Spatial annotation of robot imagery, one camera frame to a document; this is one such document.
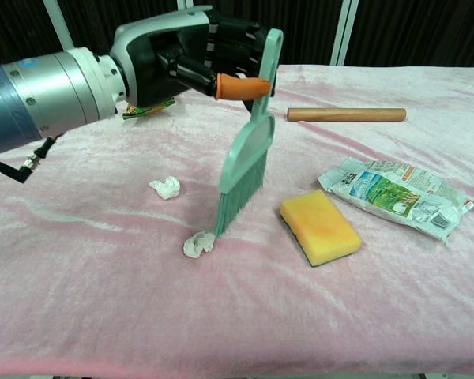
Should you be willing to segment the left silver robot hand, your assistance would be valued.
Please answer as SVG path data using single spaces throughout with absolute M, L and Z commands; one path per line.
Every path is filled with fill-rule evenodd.
M 259 77 L 268 34 L 259 23 L 194 6 L 120 26 L 110 55 L 135 107 L 189 89 L 251 107 L 272 87 Z

